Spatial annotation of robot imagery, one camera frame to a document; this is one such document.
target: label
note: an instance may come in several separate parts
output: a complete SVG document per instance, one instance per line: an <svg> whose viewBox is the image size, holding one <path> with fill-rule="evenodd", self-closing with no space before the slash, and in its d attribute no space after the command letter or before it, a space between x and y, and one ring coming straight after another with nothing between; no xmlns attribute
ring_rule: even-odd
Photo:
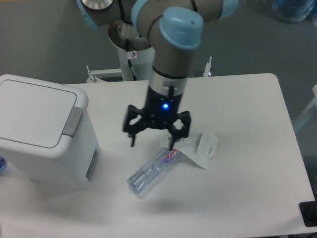
<svg viewBox="0 0 317 238"><path fill-rule="evenodd" d="M137 57L138 57L138 55L137 55L136 51L127 52L127 59L128 60L136 59Z"/></svg>
<svg viewBox="0 0 317 238"><path fill-rule="evenodd" d="M169 137L170 135L168 134L168 131L165 131L161 141L162 147L169 147ZM201 133L198 130L191 129L187 138L175 143L174 149L181 151L182 154L186 155L197 165L207 169L208 164L217 149L218 143L219 137L213 134L210 130L206 129L204 133Z"/></svg>
<svg viewBox="0 0 317 238"><path fill-rule="evenodd" d="M173 149L169 154L163 159L164 163L172 162L181 152L179 150Z"/></svg>

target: light blue joint cap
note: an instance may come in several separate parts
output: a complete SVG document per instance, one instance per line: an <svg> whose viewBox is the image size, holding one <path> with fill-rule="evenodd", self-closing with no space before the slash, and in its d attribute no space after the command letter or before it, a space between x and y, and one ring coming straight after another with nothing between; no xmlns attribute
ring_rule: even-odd
<svg viewBox="0 0 317 238"><path fill-rule="evenodd" d="M193 50L202 41L204 20L195 11L174 6L164 11L159 27L162 35L172 45L183 50Z"/></svg>
<svg viewBox="0 0 317 238"><path fill-rule="evenodd" d="M79 6L79 9L81 11L81 14L83 14L83 17L87 23L87 25L92 28L92 29L96 29L99 26L91 19L91 17L88 15L88 13L86 12L86 9L84 8L84 6L81 3L81 0L77 0L77 4Z"/></svg>
<svg viewBox="0 0 317 238"><path fill-rule="evenodd" d="M222 12L219 19L222 19L235 12L238 7L239 0L222 0Z"/></svg>
<svg viewBox="0 0 317 238"><path fill-rule="evenodd" d="M137 0L132 8L131 21L132 21L134 27L137 28L138 31L139 31L139 29L138 29L139 14L140 14L144 4L146 4L147 2L148 2L148 0Z"/></svg>

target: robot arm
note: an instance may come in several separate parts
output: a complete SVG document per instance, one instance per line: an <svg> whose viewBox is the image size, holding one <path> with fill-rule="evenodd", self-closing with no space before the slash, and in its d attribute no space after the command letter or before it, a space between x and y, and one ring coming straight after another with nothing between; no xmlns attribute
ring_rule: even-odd
<svg viewBox="0 0 317 238"><path fill-rule="evenodd" d="M98 4L89 6L88 2L102 2L106 8L101 11ZM168 129L172 149L175 141L188 137L190 113L178 113L178 108L204 22L231 14L238 0L82 0L82 3L98 25L119 19L127 24L132 22L156 50L145 105L142 109L128 106L123 131L132 138L134 146L138 132L146 128ZM137 116L141 116L140 120L130 124ZM174 126L178 119L183 123L181 129Z"/></svg>

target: gray floor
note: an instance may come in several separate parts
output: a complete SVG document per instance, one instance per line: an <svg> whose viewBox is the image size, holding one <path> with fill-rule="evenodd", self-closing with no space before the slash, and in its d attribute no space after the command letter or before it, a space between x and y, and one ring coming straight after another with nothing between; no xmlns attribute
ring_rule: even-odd
<svg viewBox="0 0 317 238"><path fill-rule="evenodd" d="M215 76L273 73L294 120L317 84L317 28L277 21L270 0L240 0L237 12L206 25L193 74L213 56ZM0 3L0 75L84 83L91 69L119 68L107 27L87 27L75 0ZM317 119L298 134L307 169L317 174Z"/></svg>

